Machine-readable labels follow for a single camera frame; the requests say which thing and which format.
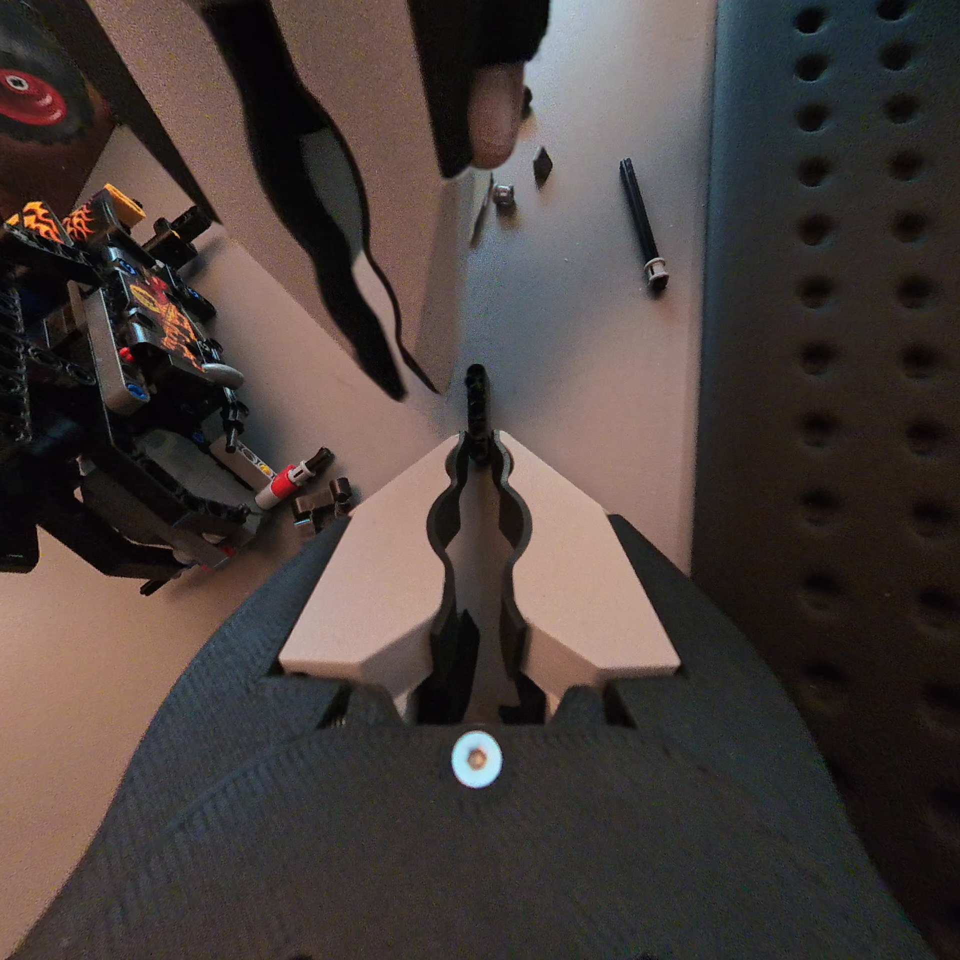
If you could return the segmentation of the flame-printed toy truck model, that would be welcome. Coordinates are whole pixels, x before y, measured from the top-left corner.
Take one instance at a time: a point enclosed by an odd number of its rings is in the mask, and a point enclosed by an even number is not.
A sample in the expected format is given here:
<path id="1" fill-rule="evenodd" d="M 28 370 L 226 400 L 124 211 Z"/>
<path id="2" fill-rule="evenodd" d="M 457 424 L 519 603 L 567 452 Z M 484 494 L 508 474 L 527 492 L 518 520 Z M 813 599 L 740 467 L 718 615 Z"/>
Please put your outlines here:
<path id="1" fill-rule="evenodd" d="M 191 206 L 139 243 L 144 218 L 106 184 L 2 222 L 3 573 L 34 570 L 45 531 L 149 595 L 258 532 L 251 483 L 217 457 L 238 451 L 243 378 L 180 273 L 211 219 Z"/>

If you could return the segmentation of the toy truck set box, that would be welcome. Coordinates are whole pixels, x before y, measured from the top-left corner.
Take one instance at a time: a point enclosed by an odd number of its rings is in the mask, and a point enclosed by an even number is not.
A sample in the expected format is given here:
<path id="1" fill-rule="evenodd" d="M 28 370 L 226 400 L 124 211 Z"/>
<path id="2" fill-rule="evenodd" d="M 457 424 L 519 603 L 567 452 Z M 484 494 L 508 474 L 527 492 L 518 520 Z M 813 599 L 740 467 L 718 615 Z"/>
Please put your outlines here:
<path id="1" fill-rule="evenodd" d="M 217 217 L 90 3 L 3 1 L 2 218 L 32 200 L 72 210 L 118 126 Z"/>

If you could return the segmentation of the dark perforated panel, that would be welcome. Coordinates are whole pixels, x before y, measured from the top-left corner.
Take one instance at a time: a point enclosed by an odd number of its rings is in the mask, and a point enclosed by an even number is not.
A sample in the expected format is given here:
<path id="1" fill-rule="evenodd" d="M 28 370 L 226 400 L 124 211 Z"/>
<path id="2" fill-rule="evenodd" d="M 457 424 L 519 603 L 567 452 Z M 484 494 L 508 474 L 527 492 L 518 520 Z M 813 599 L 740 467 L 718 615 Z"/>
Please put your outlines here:
<path id="1" fill-rule="evenodd" d="M 718 2 L 692 571 L 958 958 L 959 3 Z"/>

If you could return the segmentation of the short black toy beam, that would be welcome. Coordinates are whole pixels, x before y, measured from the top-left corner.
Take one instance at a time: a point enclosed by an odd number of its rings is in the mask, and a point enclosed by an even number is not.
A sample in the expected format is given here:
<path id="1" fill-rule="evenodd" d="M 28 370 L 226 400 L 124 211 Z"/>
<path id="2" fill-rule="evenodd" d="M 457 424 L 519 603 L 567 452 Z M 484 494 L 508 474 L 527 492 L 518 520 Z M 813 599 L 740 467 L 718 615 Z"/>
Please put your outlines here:
<path id="1" fill-rule="evenodd" d="M 469 365 L 463 383 L 469 457 L 478 467 L 485 467 L 490 462 L 494 436 L 490 419 L 490 381 L 486 367 L 480 363 Z"/>

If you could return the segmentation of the person's right hand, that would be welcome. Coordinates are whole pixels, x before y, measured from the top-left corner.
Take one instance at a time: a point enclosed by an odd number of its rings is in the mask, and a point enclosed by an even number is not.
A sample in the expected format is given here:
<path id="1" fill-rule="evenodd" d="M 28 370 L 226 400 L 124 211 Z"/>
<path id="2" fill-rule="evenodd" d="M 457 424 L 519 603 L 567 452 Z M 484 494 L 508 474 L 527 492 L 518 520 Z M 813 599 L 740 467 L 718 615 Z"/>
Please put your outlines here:
<path id="1" fill-rule="evenodd" d="M 474 71 L 466 124 L 471 165 L 492 171 L 510 159 L 522 124 L 524 61 L 497 63 Z"/>

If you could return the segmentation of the grey desk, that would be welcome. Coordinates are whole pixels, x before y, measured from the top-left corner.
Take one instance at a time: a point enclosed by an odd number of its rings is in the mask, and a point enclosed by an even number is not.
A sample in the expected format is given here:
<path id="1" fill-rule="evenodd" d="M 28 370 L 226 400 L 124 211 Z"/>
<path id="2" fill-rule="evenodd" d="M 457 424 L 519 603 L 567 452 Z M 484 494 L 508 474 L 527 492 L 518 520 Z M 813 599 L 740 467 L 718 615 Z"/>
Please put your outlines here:
<path id="1" fill-rule="evenodd" d="M 233 240 L 199 290 L 247 376 L 250 444 L 274 466 L 330 446 L 364 495 L 463 422 L 486 366 L 496 425 L 690 568 L 715 2 L 554 2 L 534 115 L 502 169 L 511 218 L 469 252 L 449 394 L 391 402 Z M 554 162 L 538 189 L 532 162 Z M 646 286 L 619 176 L 630 158 L 665 291 Z M 2 575 L 2 958 L 72 873 L 160 704 L 302 541 L 286 514 L 210 573 L 144 597 L 48 534 Z"/>

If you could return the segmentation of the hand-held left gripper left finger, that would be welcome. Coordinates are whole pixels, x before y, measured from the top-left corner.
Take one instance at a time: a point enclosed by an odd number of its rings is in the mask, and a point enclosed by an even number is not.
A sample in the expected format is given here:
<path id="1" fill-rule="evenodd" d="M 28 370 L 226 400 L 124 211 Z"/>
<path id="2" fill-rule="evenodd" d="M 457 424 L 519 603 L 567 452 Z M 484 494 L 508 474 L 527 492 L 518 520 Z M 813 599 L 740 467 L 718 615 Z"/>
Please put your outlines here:
<path id="1" fill-rule="evenodd" d="M 459 442 L 447 438 L 354 510 L 279 654 L 286 673 L 423 681 L 432 672 L 446 573 L 427 520 Z"/>

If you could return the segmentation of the short black axle with stop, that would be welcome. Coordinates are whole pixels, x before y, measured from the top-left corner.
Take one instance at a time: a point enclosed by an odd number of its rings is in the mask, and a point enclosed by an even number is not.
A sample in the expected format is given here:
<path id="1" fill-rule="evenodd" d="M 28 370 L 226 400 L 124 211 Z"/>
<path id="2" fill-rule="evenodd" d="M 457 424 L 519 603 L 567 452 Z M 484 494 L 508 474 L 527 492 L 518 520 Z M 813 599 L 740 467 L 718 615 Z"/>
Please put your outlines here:
<path id="1" fill-rule="evenodd" d="M 619 177 L 642 256 L 646 286 L 653 296 L 658 297 L 666 291 L 669 271 L 666 268 L 666 259 L 659 252 L 634 164 L 630 157 L 624 157 L 619 161 Z"/>

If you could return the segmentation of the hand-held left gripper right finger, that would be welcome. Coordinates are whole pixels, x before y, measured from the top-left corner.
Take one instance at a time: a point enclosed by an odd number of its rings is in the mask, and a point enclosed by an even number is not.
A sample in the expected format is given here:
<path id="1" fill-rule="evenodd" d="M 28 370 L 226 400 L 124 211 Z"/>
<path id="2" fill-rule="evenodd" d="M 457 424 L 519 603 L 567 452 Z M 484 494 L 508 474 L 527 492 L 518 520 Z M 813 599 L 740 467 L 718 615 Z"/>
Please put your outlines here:
<path id="1" fill-rule="evenodd" d="M 533 683 L 607 683 L 674 674 L 681 659 L 593 498 L 505 431 L 501 491 L 519 507 L 511 599 L 519 670 Z"/>

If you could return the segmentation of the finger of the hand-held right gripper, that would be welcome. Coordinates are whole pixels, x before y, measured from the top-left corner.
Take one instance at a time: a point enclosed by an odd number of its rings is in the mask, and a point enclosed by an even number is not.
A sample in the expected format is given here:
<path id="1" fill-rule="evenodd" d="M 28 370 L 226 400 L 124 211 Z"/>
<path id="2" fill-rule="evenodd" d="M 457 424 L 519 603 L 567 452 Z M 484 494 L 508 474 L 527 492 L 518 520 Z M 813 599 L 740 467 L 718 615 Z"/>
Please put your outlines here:
<path id="1" fill-rule="evenodd" d="M 384 395 L 407 396 L 367 189 L 271 2 L 97 2 L 96 18 L 228 239 Z"/>
<path id="2" fill-rule="evenodd" d="M 294 69 L 340 136 L 307 137 L 312 185 L 409 389 L 443 395 L 482 177 L 441 175 L 407 2 L 271 2 Z"/>

